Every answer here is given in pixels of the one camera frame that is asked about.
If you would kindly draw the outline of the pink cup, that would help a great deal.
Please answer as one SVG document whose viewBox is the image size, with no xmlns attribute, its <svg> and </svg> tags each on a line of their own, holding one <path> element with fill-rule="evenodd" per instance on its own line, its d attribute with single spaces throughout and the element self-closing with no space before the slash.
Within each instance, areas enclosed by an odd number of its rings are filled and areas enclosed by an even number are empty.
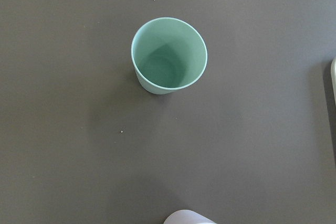
<svg viewBox="0 0 336 224">
<path fill-rule="evenodd" d="M 210 224 L 214 221 L 192 211 L 178 210 L 170 214 L 163 222 L 164 224 Z"/>
</svg>

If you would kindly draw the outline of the green cup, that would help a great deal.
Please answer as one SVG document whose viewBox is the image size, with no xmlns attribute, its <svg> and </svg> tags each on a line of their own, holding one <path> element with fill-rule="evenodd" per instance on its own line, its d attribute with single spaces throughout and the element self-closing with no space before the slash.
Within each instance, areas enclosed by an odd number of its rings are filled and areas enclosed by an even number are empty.
<svg viewBox="0 0 336 224">
<path fill-rule="evenodd" d="M 160 17 L 135 33 L 131 59 L 142 88 L 163 95 L 194 84 L 206 69 L 208 52 L 204 39 L 190 24 Z"/>
</svg>

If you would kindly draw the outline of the cream rabbit tray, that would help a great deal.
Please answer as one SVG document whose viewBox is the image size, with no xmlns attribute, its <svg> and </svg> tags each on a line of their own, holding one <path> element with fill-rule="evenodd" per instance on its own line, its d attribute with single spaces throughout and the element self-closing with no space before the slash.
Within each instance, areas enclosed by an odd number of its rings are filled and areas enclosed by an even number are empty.
<svg viewBox="0 0 336 224">
<path fill-rule="evenodd" d="M 331 62 L 330 71 L 331 71 L 331 81 L 332 81 L 334 100 L 336 101 L 336 58 L 334 58 Z"/>
</svg>

